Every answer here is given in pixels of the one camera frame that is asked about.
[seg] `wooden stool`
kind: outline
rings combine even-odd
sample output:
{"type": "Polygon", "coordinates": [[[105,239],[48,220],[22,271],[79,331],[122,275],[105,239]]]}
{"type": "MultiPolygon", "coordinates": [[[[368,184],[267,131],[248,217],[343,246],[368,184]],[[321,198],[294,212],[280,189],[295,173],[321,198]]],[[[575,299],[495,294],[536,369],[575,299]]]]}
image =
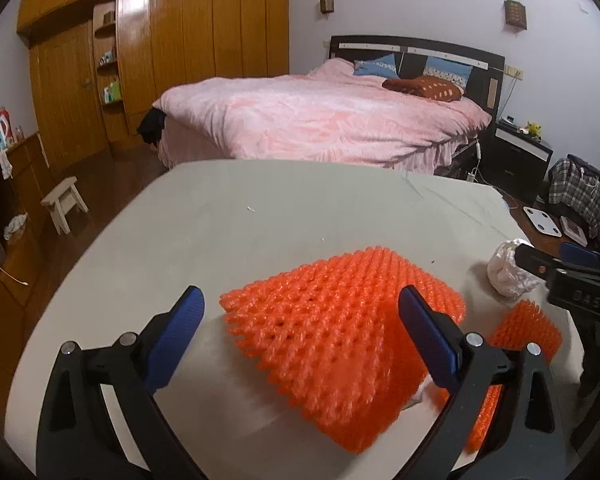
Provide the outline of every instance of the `wooden stool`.
{"type": "Polygon", "coordinates": [[[71,233],[64,215],[71,211],[73,206],[77,205],[85,213],[89,212],[89,208],[84,203],[80,193],[75,189],[76,182],[78,182],[78,179],[70,176],[53,188],[51,193],[42,199],[41,204],[49,209],[58,234],[60,234],[60,229],[65,234],[71,233]]]}

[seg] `white wall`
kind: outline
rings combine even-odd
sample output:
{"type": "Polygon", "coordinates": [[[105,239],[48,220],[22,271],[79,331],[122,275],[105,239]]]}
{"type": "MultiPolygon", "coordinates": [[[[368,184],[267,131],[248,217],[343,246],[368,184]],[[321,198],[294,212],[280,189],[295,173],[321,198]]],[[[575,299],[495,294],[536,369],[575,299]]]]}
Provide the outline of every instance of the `white wall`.
{"type": "MultiPolygon", "coordinates": [[[[518,1],[528,30],[515,34],[504,25],[504,0],[335,0],[328,20],[318,0],[289,0],[291,71],[320,65],[322,42],[338,34],[411,36],[495,52],[525,71],[506,115],[541,124],[557,156],[574,153],[600,168],[600,12],[592,0],[518,1]]],[[[504,91],[510,83],[506,78],[504,91]]]]}
{"type": "Polygon", "coordinates": [[[13,128],[29,136],[37,129],[29,79],[29,51],[16,35],[20,0],[11,0],[0,14],[0,107],[9,111],[13,128]]]}

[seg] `orange plastic net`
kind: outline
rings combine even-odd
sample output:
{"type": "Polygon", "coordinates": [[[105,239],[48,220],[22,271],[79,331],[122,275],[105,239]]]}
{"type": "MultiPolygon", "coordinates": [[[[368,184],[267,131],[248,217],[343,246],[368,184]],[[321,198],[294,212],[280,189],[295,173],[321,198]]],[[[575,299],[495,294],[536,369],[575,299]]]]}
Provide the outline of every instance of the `orange plastic net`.
{"type": "MultiPolygon", "coordinates": [[[[538,343],[549,364],[562,344],[562,335],[533,301],[524,300],[507,314],[488,341],[492,346],[509,350],[522,350],[528,343],[538,343]]],[[[475,453],[482,446],[501,391],[502,386],[491,386],[488,389],[480,415],[464,447],[467,453],[475,453]]],[[[442,388],[434,388],[433,393],[434,401],[441,410],[449,398],[449,393],[442,388]]]]}
{"type": "Polygon", "coordinates": [[[251,283],[220,304],[238,347],[260,359],[289,403],[358,453],[395,421],[427,373],[398,317],[407,285],[456,323],[464,318],[458,293],[382,247],[251,283]]]}

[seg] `bed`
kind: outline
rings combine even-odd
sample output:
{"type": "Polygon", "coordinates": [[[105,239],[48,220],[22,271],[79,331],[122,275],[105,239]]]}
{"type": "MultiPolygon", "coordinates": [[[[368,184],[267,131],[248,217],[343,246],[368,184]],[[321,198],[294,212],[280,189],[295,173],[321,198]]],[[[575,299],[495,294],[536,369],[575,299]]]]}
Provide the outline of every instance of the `bed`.
{"type": "Polygon", "coordinates": [[[158,157],[168,168],[218,158],[314,160],[433,174],[459,148],[489,136],[504,58],[439,41],[335,36],[329,59],[307,75],[212,78],[171,88],[158,157]],[[401,78],[421,75],[429,56],[473,67],[464,97],[443,103],[354,76],[356,60],[395,56],[401,78]]]}

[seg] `pillow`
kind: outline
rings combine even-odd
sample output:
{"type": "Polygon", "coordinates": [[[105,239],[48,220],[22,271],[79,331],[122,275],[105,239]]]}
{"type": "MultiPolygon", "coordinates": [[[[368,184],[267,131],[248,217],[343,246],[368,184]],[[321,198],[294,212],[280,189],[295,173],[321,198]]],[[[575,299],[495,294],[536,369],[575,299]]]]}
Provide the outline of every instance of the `pillow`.
{"type": "Polygon", "coordinates": [[[353,75],[398,77],[398,71],[395,69],[395,56],[389,54],[373,61],[356,61],[356,71],[353,75]]]}
{"type": "Polygon", "coordinates": [[[462,97],[462,91],[455,83],[430,75],[415,79],[387,79],[382,83],[382,88],[445,103],[458,101],[462,97]]]}
{"type": "Polygon", "coordinates": [[[429,56],[422,75],[432,75],[456,83],[464,92],[473,68],[470,65],[429,56]]]}

